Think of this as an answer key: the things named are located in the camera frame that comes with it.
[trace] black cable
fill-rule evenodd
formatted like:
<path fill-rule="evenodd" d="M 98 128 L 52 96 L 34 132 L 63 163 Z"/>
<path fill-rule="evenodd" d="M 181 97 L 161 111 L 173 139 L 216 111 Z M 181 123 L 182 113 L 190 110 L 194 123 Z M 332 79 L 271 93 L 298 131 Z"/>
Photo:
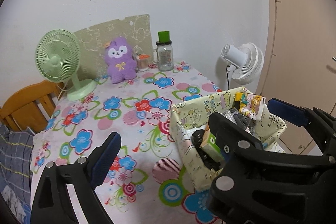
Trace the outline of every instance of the black cable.
<path fill-rule="evenodd" d="M 227 68 L 230 68 L 229 65 L 226 66 L 226 78 L 227 78 L 227 89 L 230 89 L 230 83 L 229 83 L 229 73 L 227 72 Z"/>

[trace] floral tablecloth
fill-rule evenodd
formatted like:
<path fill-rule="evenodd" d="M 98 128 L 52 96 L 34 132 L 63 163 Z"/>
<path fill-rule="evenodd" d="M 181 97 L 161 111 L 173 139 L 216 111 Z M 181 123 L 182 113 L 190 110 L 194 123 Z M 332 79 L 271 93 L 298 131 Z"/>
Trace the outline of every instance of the floral tablecloth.
<path fill-rule="evenodd" d="M 96 194 L 115 224 L 220 223 L 205 207 L 208 191 L 195 192 L 169 135 L 172 104 L 221 90 L 185 62 L 173 71 L 156 65 L 134 80 L 112 84 L 96 79 L 97 88 L 80 101 L 63 98 L 46 130 L 34 137 L 31 205 L 45 164 L 70 164 L 88 157 L 110 132 L 121 135 L 122 148 Z M 81 224 L 87 223 L 73 187 L 70 198 Z"/>

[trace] purple plush toy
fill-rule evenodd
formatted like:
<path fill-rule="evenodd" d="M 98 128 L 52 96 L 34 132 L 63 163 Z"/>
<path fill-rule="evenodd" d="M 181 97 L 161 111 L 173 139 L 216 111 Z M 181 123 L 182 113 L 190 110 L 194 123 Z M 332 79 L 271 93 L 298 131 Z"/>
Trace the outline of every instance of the purple plush toy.
<path fill-rule="evenodd" d="M 132 48 L 125 37 L 117 37 L 106 48 L 105 62 L 108 65 L 107 74 L 111 76 L 112 84 L 122 80 L 134 79 L 137 74 L 137 62 L 132 58 Z"/>

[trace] plaid fabric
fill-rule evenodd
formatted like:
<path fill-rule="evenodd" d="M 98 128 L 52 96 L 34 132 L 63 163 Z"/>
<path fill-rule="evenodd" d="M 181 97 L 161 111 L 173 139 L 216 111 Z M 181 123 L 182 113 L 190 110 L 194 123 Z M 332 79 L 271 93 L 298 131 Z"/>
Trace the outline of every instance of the plaid fabric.
<path fill-rule="evenodd" d="M 33 149 L 33 136 L 28 132 L 9 132 L 0 123 L 0 176 L 16 196 L 30 204 L 30 184 L 33 176 L 29 170 Z"/>

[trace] wooden chair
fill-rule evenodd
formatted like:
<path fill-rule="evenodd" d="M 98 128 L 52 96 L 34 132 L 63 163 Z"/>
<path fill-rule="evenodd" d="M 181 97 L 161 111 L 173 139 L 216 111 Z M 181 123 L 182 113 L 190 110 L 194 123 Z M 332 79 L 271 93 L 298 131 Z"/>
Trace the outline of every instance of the wooden chair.
<path fill-rule="evenodd" d="M 45 129 L 48 121 L 36 101 L 38 100 L 46 113 L 51 116 L 55 110 L 51 94 L 54 93 L 58 97 L 60 92 L 56 83 L 47 80 L 27 86 L 9 97 L 0 109 L 0 118 L 13 131 L 26 130 L 29 126 L 39 133 Z"/>

